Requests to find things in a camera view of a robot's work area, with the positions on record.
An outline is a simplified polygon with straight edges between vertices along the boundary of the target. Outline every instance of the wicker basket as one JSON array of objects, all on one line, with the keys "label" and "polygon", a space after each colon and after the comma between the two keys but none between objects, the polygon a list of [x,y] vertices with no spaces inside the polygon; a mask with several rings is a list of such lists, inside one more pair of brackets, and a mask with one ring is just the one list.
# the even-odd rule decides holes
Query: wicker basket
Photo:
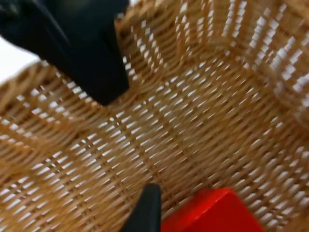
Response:
[{"label": "wicker basket", "polygon": [[147,182],[163,218],[229,187],[267,231],[308,231],[308,9],[141,0],[116,22],[131,88],[109,107],[46,62],[1,86],[0,231],[117,231]]}]

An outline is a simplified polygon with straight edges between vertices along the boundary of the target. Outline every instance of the red block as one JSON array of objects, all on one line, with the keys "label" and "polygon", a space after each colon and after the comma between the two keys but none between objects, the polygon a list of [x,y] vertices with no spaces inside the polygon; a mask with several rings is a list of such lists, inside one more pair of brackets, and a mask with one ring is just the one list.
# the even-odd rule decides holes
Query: red block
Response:
[{"label": "red block", "polygon": [[263,232],[230,189],[202,190],[167,218],[162,232]]}]

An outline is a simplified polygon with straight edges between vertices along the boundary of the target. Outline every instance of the white background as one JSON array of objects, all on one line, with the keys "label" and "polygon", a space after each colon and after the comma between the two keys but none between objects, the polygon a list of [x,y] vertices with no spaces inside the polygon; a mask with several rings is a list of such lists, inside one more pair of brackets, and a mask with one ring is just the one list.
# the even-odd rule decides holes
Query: white background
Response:
[{"label": "white background", "polygon": [[39,58],[0,37],[0,85]]}]

